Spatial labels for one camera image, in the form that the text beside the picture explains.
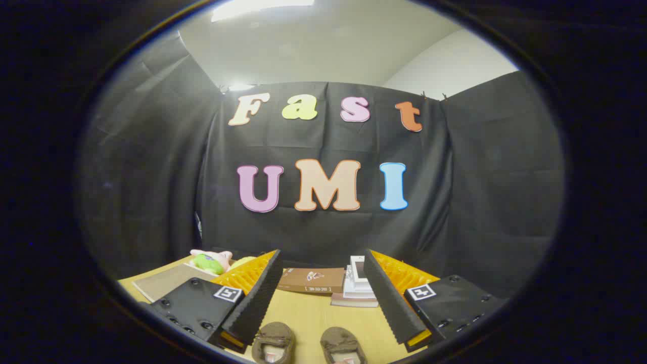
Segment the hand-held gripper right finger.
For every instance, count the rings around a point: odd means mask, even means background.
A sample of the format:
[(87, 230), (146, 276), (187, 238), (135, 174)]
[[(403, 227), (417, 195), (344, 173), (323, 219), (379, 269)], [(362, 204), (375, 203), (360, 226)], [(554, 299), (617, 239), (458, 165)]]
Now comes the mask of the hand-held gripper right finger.
[(370, 249), (363, 273), (407, 352), (462, 336), (506, 304), (460, 275), (438, 278)]

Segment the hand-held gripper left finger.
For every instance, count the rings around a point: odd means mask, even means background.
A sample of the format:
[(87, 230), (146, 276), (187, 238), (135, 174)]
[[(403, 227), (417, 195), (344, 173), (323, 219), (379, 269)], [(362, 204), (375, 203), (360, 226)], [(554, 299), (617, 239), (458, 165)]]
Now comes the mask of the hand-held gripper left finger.
[(191, 277), (150, 304), (150, 314), (176, 330), (244, 354), (283, 274), (273, 250), (210, 280)]

